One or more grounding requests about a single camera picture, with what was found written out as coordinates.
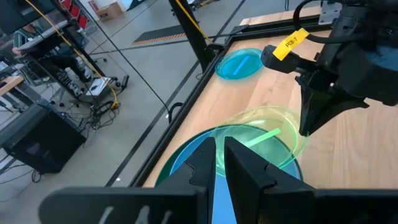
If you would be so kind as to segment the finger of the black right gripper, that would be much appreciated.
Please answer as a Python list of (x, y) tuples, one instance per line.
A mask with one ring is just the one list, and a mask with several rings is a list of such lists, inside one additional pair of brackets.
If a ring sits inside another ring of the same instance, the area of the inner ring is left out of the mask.
[(306, 135), (310, 136), (340, 113), (369, 108), (364, 98), (357, 98), (344, 91), (334, 93), (306, 90)]
[(301, 112), (299, 133), (302, 136), (309, 136), (317, 129), (315, 128), (315, 118), (320, 112), (321, 103), (317, 102), (320, 96), (316, 90), (310, 87), (311, 76), (315, 74), (317, 68), (315, 61), (311, 61), (300, 57), (294, 52), (290, 52), (287, 56), (279, 60), (273, 51), (276, 49), (274, 45), (264, 47), (261, 55), (262, 64), (271, 70), (282, 73), (297, 72), (300, 76), (295, 77), (295, 81), (300, 85), (301, 91)]

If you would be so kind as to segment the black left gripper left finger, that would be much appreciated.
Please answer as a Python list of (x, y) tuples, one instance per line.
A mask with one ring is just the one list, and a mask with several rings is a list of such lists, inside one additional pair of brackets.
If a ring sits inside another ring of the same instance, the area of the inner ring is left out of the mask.
[(216, 143), (206, 138), (154, 188), (67, 187), (46, 196), (41, 224), (211, 224)]

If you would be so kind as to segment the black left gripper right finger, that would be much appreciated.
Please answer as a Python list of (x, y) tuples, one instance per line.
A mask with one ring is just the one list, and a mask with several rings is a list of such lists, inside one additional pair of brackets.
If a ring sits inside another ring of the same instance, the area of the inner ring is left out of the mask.
[(232, 137), (224, 165), (237, 224), (398, 224), (398, 190), (315, 189)]

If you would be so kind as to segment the large dark green plastic plate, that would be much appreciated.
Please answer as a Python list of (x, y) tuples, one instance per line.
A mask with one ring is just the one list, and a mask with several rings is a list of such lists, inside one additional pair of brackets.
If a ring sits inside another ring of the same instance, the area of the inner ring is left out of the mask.
[[(159, 185), (164, 179), (166, 179), (170, 174), (172, 174), (175, 170), (177, 170), (181, 164), (192, 154), (192, 152), (207, 138), (207, 137), (214, 137), (216, 139), (216, 136), (221, 137), (222, 134), (227, 134), (228, 136), (234, 137), (236, 140), (243, 142), (246, 139), (251, 140), (254, 137), (258, 137), (260, 135), (263, 135), (267, 133), (266, 130), (263, 130), (261, 128), (256, 128), (254, 126), (250, 125), (224, 125), (224, 126), (219, 126), (216, 128), (211, 128), (207, 129), (201, 133), (198, 133), (194, 137), (190, 138), (187, 140), (185, 143), (183, 143), (168, 159), (168, 161), (165, 163), (163, 166), (157, 180), (155, 183), (156, 185)], [(217, 146), (217, 163), (216, 163), (216, 181), (221, 181), (226, 185), (226, 178), (224, 174), (224, 143), (220, 142), (218, 143), (218, 139), (216, 139), (216, 146)], [(277, 151), (281, 151), (284, 154), (288, 154), (290, 152), (290, 149), (276, 136), (271, 137), (271, 140), (264, 140), (263, 142), (258, 143), (257, 145), (254, 146), (253, 151), (256, 151), (259, 155), (265, 156), (265, 152), (262, 153), (260, 149), (262, 147), (265, 147), (265, 149), (276, 149)], [(291, 176), (294, 176), (295, 178), (299, 180), (303, 180), (303, 175), (302, 171), (300, 169), (299, 163), (296, 159), (290, 161), (287, 163), (286, 166), (281, 168), (284, 172), (290, 174)]]

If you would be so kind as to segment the small clear green plastic plate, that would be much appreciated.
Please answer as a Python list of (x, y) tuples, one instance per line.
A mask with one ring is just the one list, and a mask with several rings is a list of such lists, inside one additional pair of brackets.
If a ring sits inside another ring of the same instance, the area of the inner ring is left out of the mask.
[(308, 137), (299, 134), (299, 126), (299, 115), (279, 106), (251, 108), (230, 117), (210, 134), (216, 142), (216, 173), (226, 175), (226, 137), (235, 138), (279, 168), (289, 165), (308, 143)]

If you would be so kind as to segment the blue plastic plate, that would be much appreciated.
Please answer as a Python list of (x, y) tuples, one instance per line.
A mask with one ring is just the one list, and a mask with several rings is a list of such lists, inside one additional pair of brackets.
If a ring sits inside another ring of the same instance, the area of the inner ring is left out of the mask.
[[(157, 184), (170, 176), (187, 159), (192, 152), (210, 136), (213, 128), (203, 131), (183, 143), (168, 159), (158, 176)], [(296, 179), (303, 180), (298, 161), (295, 159), (282, 170)], [(226, 177), (216, 174), (215, 194), (213, 200), (212, 224), (236, 224), (233, 204), (229, 195)]]

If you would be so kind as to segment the small clear cyan plastic plate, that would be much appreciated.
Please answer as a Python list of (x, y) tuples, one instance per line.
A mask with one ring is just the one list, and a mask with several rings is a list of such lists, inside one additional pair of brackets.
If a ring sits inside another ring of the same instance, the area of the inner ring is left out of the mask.
[(235, 50), (217, 63), (215, 73), (226, 80), (250, 77), (263, 67), (262, 51), (256, 48)]

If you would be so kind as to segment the black hazard-striped floor mat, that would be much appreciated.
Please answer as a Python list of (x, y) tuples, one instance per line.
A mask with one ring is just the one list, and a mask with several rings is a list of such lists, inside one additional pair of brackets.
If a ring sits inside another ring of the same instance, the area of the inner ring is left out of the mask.
[(148, 44), (163, 40), (184, 37), (185, 33), (181, 25), (152, 30), (141, 34), (132, 45)]

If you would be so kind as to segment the wooden desk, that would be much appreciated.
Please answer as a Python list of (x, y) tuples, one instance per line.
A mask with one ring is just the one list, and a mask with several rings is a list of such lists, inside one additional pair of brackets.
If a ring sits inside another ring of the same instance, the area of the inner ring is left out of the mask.
[(18, 86), (18, 84), (22, 83), (24, 78), (22, 76), (12, 76), (7, 77), (4, 80), (0, 81), (0, 96), (3, 96), (7, 92), (11, 91), (14, 87)]

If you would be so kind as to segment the red stacked chairs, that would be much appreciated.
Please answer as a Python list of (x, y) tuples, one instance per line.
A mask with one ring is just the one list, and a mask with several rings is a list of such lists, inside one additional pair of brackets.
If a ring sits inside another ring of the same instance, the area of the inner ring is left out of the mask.
[(58, 0), (61, 7), (67, 11), (70, 17), (77, 21), (77, 24), (85, 30), (89, 19), (85, 16), (85, 13), (75, 0)]

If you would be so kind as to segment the person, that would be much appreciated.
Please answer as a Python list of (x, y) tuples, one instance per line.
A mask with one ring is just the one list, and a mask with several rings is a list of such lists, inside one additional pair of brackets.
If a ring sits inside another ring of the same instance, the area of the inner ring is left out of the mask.
[(16, 55), (20, 55), (21, 51), (19, 50), (19, 47), (33, 40), (37, 36), (40, 36), (43, 32), (43, 28), (32, 24), (27, 24), (23, 28), (15, 31), (12, 51)]

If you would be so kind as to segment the black monitor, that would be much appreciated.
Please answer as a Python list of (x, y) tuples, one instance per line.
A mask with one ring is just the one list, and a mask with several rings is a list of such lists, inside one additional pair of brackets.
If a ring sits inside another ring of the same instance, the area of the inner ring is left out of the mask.
[[(51, 0), (28, 0), (40, 12), (47, 14), (56, 10)], [(41, 15), (26, 0), (0, 0), (0, 30), (12, 34)]]

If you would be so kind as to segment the silver metal bracket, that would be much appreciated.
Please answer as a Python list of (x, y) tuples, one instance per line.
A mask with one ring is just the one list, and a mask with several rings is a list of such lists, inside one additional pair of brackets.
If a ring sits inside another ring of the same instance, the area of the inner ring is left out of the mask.
[(321, 13), (318, 23), (320, 25), (332, 25), (340, 16), (342, 4), (333, 0), (321, 0)]

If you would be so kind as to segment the black aluminium table frame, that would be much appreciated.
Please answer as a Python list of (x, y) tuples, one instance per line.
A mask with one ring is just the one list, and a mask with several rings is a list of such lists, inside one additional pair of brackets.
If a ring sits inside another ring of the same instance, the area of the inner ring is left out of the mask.
[(293, 76), (260, 69), (257, 76), (241, 83), (223, 81), (214, 73), (218, 60), (246, 47), (263, 49), (276, 45), (292, 32), (292, 12), (244, 19), (244, 30), (223, 44), (203, 78), (190, 93), (159, 139), (148, 159), (134, 176), (132, 187), (152, 187), (168, 158), (192, 136), (221, 124), (228, 117), (261, 105), (276, 105), (300, 111), (300, 88)]

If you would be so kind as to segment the black slanted post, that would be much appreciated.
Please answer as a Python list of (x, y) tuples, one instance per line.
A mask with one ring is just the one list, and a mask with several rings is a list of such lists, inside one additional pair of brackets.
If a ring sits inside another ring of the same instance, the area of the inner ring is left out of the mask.
[(195, 53), (201, 69), (206, 71), (216, 57), (216, 51), (224, 50), (221, 44), (215, 44), (200, 28), (187, 0), (169, 0), (173, 12)]

